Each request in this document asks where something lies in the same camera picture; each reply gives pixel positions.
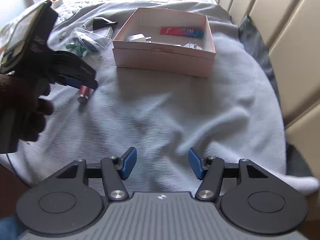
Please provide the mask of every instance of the circular pad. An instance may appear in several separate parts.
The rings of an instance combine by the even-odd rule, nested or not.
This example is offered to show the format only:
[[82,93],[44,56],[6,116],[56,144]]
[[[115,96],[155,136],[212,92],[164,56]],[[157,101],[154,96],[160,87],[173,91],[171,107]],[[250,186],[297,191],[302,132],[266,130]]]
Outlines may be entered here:
[[43,211],[52,214],[66,212],[74,207],[76,197],[67,192],[52,192],[39,200],[39,206]]
[[220,202],[222,214],[236,227],[259,235],[294,230],[306,218],[303,195],[278,179],[248,179],[228,190]]
[[248,198],[249,205],[262,213],[274,213],[281,210],[285,205],[283,197],[270,191],[253,193]]
[[63,235],[92,224],[103,211],[100,194],[74,179],[51,179],[20,197],[20,221],[42,235]]

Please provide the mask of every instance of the white power adapter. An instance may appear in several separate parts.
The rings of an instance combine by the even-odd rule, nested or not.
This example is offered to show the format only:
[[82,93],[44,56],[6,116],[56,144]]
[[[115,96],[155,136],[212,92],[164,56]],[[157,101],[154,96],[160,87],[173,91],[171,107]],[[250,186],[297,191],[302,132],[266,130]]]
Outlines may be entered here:
[[148,39],[151,39],[151,37],[145,37],[143,34],[136,34],[132,36],[128,36],[128,41],[140,41],[140,42],[146,42]]

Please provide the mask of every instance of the red cylinder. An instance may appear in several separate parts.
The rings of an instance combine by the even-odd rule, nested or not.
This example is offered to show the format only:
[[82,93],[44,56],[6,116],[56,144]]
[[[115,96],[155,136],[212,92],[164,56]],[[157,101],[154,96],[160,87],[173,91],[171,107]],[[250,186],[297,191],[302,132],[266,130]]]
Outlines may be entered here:
[[78,102],[81,104],[86,104],[89,100],[90,88],[82,85],[79,90]]

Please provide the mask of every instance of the open box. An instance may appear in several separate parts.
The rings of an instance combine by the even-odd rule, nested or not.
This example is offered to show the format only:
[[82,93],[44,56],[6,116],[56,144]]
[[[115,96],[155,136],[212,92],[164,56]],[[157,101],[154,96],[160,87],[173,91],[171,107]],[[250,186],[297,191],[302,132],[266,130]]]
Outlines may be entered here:
[[[160,34],[162,27],[195,28],[203,38]],[[127,41],[127,37],[142,33],[151,36],[148,42]],[[183,47],[196,43],[202,48]],[[215,48],[205,15],[183,11],[138,8],[126,21],[113,41],[117,67],[139,68],[208,77],[215,57]]]

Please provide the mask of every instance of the white blanket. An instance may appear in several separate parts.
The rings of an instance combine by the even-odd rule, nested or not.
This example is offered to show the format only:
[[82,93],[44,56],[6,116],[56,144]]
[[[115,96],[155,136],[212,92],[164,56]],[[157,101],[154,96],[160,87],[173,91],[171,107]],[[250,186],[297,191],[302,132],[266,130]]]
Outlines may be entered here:
[[[188,164],[188,150],[195,147],[202,156],[215,155],[226,162],[249,158],[306,195],[317,190],[315,178],[285,175],[284,127],[276,96],[239,42],[237,26],[219,5],[136,2],[87,7],[57,27],[49,45],[62,49],[61,33],[69,34],[94,16],[118,21],[119,28],[135,8],[148,6],[208,16],[217,51],[212,76],[116,68],[110,46],[100,64],[87,59],[97,70],[99,87],[86,106],[77,102],[77,89],[52,86],[47,98],[55,112],[47,118],[39,141],[21,142],[19,151],[10,154],[19,174],[34,184],[75,159],[99,162],[134,146],[137,164],[124,182],[129,192],[194,194],[200,181]],[[7,164],[5,156],[1,162]],[[100,181],[91,186],[103,192]]]

